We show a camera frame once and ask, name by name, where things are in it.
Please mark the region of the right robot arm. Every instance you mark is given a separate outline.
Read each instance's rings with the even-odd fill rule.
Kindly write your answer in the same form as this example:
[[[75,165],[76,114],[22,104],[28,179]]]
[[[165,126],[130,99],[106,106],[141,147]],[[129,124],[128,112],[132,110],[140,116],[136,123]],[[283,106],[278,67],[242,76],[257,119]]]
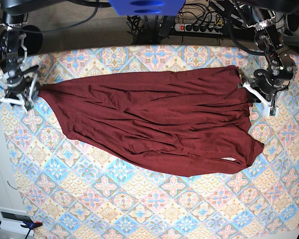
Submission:
[[[0,88],[4,96],[1,103],[33,106],[40,84],[38,65],[24,68],[29,55],[36,54],[43,42],[43,31],[27,25],[28,14],[58,4],[57,0],[0,0]]]

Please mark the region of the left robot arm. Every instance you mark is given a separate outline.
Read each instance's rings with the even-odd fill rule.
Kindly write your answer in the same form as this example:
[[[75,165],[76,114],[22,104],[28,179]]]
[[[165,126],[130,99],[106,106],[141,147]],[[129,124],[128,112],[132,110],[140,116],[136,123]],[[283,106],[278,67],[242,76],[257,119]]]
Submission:
[[[237,13],[242,26],[255,31],[254,41],[259,51],[252,51],[240,44],[234,37],[232,26]],[[276,28],[275,14],[299,17],[299,0],[235,0],[226,10],[228,31],[232,41],[241,50],[258,56],[265,56],[268,67],[254,72],[254,79],[241,84],[251,92],[258,102],[274,107],[276,94],[286,91],[285,81],[291,81],[296,74],[296,65],[287,53],[283,37]]]

